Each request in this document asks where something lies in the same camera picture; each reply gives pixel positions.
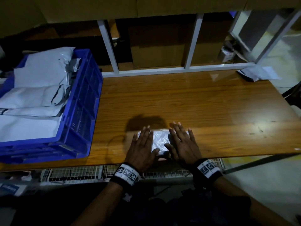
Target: wood grain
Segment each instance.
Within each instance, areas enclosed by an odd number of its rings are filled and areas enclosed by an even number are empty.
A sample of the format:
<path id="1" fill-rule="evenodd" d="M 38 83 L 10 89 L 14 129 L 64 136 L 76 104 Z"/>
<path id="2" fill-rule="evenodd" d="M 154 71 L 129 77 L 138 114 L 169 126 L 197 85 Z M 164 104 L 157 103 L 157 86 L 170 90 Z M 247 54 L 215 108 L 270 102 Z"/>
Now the wood grain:
<path id="1" fill-rule="evenodd" d="M 90 155 L 6 165 L 0 170 L 122 163 L 125 136 L 180 121 L 204 157 L 272 155 L 301 148 L 301 122 L 269 81 L 249 83 L 234 70 L 105 78 Z"/>

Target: forearm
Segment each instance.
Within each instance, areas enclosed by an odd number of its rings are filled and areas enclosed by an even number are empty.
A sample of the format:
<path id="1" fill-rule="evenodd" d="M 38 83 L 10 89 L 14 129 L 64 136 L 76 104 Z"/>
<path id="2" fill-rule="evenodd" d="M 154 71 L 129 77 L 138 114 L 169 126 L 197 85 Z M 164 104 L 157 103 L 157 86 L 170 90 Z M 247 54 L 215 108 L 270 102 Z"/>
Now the forearm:
<path id="1" fill-rule="evenodd" d="M 213 188 L 228 196 L 248 196 L 251 199 L 250 217 L 262 225 L 291 225 L 277 213 L 256 201 L 249 194 L 238 188 L 224 177 L 218 178 L 213 183 Z"/>
<path id="2" fill-rule="evenodd" d="M 104 225 L 113 214 L 119 201 L 124 195 L 122 186 L 109 182 L 101 193 L 90 203 L 90 205 L 73 222 L 72 226 Z"/>

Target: left hand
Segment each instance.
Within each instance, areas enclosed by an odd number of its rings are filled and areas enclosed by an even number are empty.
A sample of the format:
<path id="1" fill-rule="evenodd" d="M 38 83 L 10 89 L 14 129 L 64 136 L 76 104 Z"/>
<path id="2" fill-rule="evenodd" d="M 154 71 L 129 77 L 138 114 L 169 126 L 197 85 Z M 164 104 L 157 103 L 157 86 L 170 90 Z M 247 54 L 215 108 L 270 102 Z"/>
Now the left hand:
<path id="1" fill-rule="evenodd" d="M 137 139 L 134 134 L 130 149 L 126 155 L 125 162 L 133 165 L 139 173 L 145 172 L 155 161 L 160 149 L 151 151 L 153 145 L 153 131 L 150 127 L 143 128 Z"/>

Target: right hand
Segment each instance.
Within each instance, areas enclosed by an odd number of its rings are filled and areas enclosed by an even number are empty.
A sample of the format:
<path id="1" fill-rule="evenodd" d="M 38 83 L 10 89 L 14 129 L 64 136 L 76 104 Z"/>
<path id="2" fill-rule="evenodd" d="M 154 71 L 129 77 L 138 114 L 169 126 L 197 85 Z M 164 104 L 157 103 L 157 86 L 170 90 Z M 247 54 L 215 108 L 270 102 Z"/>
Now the right hand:
<path id="1" fill-rule="evenodd" d="M 177 150 L 173 145 L 166 143 L 164 146 L 171 154 L 171 158 L 175 160 L 185 169 L 189 169 L 197 160 L 202 158 L 201 152 L 197 143 L 195 142 L 194 135 L 191 129 L 188 129 L 188 134 L 181 123 L 174 122 L 174 129 L 169 128 L 169 132 L 173 137 Z"/>

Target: cardboard box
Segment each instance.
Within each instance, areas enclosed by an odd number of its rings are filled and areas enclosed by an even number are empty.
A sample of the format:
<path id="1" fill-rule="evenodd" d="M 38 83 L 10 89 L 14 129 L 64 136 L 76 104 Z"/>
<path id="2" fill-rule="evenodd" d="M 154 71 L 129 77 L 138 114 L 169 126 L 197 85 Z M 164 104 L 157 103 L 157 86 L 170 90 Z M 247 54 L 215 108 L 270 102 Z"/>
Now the cardboard box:
<path id="1" fill-rule="evenodd" d="M 247 0 L 137 0 L 139 17 L 243 10 Z"/>
<path id="2" fill-rule="evenodd" d="M 47 23 L 137 17 L 136 0 L 0 0 L 0 38 Z"/>
<path id="3" fill-rule="evenodd" d="M 245 10 L 300 8 L 301 0 L 248 0 Z"/>
<path id="4" fill-rule="evenodd" d="M 135 19 L 129 25 L 134 68 L 183 66 L 189 51 L 195 15 Z M 212 63 L 232 24 L 229 13 L 204 15 L 191 64 Z"/>

